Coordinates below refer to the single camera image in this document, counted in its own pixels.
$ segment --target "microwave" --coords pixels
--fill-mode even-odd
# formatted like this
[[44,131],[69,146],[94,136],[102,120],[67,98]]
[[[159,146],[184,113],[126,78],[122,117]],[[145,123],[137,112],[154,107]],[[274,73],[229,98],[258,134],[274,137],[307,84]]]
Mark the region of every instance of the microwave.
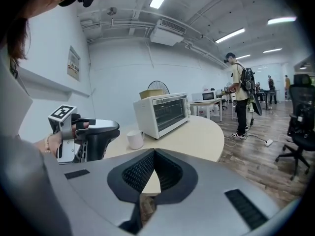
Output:
[[216,91],[206,91],[192,93],[191,98],[193,102],[212,101],[217,98]]
[[146,135],[159,139],[190,118],[186,93],[164,94],[134,102],[138,127]]

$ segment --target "oven window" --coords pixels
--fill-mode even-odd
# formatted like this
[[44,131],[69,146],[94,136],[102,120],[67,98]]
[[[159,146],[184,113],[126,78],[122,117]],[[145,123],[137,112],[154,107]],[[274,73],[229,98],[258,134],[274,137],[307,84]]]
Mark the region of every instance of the oven window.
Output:
[[159,132],[186,117],[183,99],[162,103],[153,107]]
[[203,93],[202,98],[203,98],[203,100],[214,100],[215,99],[213,92]]

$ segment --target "white t-shirt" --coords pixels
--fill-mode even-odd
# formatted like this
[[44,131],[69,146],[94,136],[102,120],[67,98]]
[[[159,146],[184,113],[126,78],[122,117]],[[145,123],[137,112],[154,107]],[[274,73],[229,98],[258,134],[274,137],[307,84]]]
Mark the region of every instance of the white t-shirt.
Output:
[[17,136],[32,99],[23,88],[22,81],[16,80],[10,72],[7,46],[0,50],[0,102],[0,134]]
[[239,85],[236,87],[235,90],[235,96],[236,96],[236,100],[246,100],[249,97],[249,94],[244,91],[241,88],[241,75],[242,75],[242,71],[243,71],[243,64],[241,64],[240,62],[237,62],[240,65],[234,64],[232,65],[232,72],[233,72],[233,83],[239,83]]

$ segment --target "wooden floor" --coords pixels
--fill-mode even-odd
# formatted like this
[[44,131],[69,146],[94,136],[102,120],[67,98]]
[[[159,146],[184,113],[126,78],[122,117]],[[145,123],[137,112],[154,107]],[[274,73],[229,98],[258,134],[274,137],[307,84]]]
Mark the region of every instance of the wooden floor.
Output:
[[[227,145],[232,146],[234,143],[226,139],[219,162],[262,188],[280,207],[284,207],[303,195],[314,173],[315,153],[303,152],[303,156],[311,165],[310,172],[305,175],[306,166],[299,162],[298,175],[291,181],[294,159],[292,157],[280,158],[278,163],[275,159],[282,153],[284,144],[297,148],[294,143],[287,142],[283,136],[280,136],[280,141],[277,142],[280,134],[286,135],[292,103],[291,101],[281,102],[277,105],[272,104],[271,107],[271,111],[262,110],[262,116],[253,115],[254,124],[248,135],[257,135],[264,140],[272,139],[274,142],[266,147],[264,141],[248,136],[246,140],[234,139],[236,146],[228,147]],[[251,118],[252,114],[248,112],[248,124]],[[221,127],[225,137],[234,133],[238,126],[237,118],[232,120],[231,104],[223,111],[223,122],[219,122],[218,117],[211,119]]]

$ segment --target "black pants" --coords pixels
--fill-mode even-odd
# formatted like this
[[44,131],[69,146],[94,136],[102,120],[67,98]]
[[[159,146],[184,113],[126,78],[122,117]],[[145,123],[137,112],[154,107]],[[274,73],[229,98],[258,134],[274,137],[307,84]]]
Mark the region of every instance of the black pants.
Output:
[[275,89],[270,89],[270,101],[269,103],[271,104],[272,102],[272,95],[274,96],[275,104],[277,103],[277,94]]
[[246,100],[237,100],[235,111],[237,114],[238,120],[238,128],[237,131],[240,135],[245,134],[246,128],[246,106],[247,106],[248,99]]

